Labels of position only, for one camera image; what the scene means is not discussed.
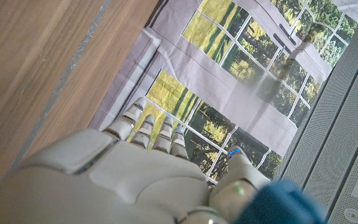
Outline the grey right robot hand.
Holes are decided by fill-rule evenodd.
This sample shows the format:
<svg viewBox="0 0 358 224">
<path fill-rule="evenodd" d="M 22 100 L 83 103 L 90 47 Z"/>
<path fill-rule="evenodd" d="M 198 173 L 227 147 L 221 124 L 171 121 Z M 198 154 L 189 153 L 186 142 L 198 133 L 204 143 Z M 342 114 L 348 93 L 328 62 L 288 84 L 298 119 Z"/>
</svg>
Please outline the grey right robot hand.
<svg viewBox="0 0 358 224">
<path fill-rule="evenodd" d="M 102 131 L 75 132 L 22 161 L 0 184 L 0 223 L 233 223 L 269 183 L 241 148 L 208 187 L 180 127 L 137 99 Z"/>
</svg>

